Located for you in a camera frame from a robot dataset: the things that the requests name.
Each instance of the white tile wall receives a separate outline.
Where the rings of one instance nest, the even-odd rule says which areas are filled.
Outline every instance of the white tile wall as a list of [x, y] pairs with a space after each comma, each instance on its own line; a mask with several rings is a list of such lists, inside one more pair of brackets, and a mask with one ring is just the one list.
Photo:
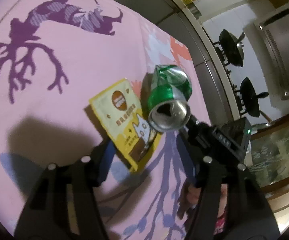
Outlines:
[[[256, 93], [269, 92], [269, 97], [259, 100], [259, 106], [273, 120], [289, 113], [289, 100], [281, 99], [279, 84], [270, 55], [260, 34], [253, 25], [253, 21], [274, 9], [269, 0], [255, 0], [217, 15], [203, 23], [213, 42], [219, 40], [219, 35], [223, 29], [231, 32], [236, 37], [239, 37], [243, 31], [246, 33], [246, 38], [243, 40], [244, 66], [241, 68], [229, 65], [227, 68], [232, 70], [231, 79], [238, 87], [240, 87], [242, 80], [248, 77]], [[246, 116], [251, 124], [266, 122], [262, 116], [259, 118], [248, 114]]]

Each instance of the orange flower print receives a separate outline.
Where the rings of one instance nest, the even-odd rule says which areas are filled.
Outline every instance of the orange flower print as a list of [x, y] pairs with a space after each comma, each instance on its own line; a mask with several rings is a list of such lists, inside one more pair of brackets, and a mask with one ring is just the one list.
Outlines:
[[134, 91], [134, 93], [136, 94], [136, 96], [140, 99], [141, 96], [141, 88], [142, 88], [142, 82], [139, 81], [131, 81], [131, 87]]
[[184, 45], [180, 45], [179, 43], [176, 42], [175, 38], [170, 36], [170, 46], [171, 46], [171, 53], [174, 57], [175, 63], [179, 66], [182, 67], [182, 64], [180, 62], [179, 56], [183, 57], [184, 59], [187, 60], [192, 60], [190, 52], [188, 48]]

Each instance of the can rim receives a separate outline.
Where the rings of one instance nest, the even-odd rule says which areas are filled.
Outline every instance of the can rim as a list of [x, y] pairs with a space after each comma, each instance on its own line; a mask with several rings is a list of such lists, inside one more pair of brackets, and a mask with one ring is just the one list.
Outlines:
[[[168, 104], [168, 103], [173, 103], [173, 102], [181, 102], [183, 103], [185, 106], [186, 106], [186, 109], [187, 109], [187, 114], [183, 120], [183, 124], [180, 125], [180, 126], [177, 126], [175, 128], [172, 128], [172, 129], [163, 129], [161, 128], [159, 125], [157, 125], [153, 119], [152, 119], [152, 112], [154, 110], [156, 110], [157, 108], [159, 108], [160, 106], [164, 105], [164, 104]], [[164, 102], [161, 102], [159, 104], [157, 104], [154, 108], [151, 109], [151, 111], [149, 112], [149, 116], [148, 116], [148, 122], [150, 123], [150, 125], [155, 129], [157, 130], [158, 132], [168, 132], [168, 131], [176, 131], [176, 130], [180, 130], [182, 127], [184, 127], [187, 122], [189, 121], [190, 119], [190, 116], [191, 116], [191, 110], [190, 110], [190, 106], [188, 105], [188, 102], [185, 101], [185, 100], [178, 100], [178, 99], [173, 99], [173, 100], [167, 100], [167, 101], [164, 101]]]

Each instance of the cabinet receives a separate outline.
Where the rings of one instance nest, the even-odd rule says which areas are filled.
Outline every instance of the cabinet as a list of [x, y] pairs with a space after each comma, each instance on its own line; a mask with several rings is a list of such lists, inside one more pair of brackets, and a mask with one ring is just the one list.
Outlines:
[[225, 91], [212, 61], [201, 63], [194, 68], [211, 123], [221, 125], [233, 121]]
[[174, 13], [173, 15], [169, 16], [164, 21], [159, 23], [157, 26], [172, 37], [174, 37], [176, 40], [187, 46], [194, 65], [201, 64], [206, 61], [205, 56], [207, 57], [207, 59], [209, 59], [209, 55], [207, 55], [206, 50], [204, 53], [205, 56], [203, 55], [200, 47], [204, 49], [204, 46], [199, 36], [195, 32], [195, 30], [188, 30], [185, 23], [181, 19], [181, 17], [185, 17], [185, 15], [182, 14], [182, 12]]
[[172, 14], [175, 9], [175, 5], [168, 4], [165, 0], [117, 0], [117, 2], [134, 10], [154, 24]]

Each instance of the brown circular logo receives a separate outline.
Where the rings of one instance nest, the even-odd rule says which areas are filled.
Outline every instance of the brown circular logo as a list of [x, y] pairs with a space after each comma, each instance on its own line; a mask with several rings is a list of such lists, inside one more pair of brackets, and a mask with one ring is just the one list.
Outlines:
[[120, 111], [126, 111], [127, 110], [127, 103], [126, 103], [126, 99], [123, 95], [123, 93], [121, 93], [121, 91], [115, 91], [112, 94], [112, 103], [114, 104], [114, 106], [120, 110]]

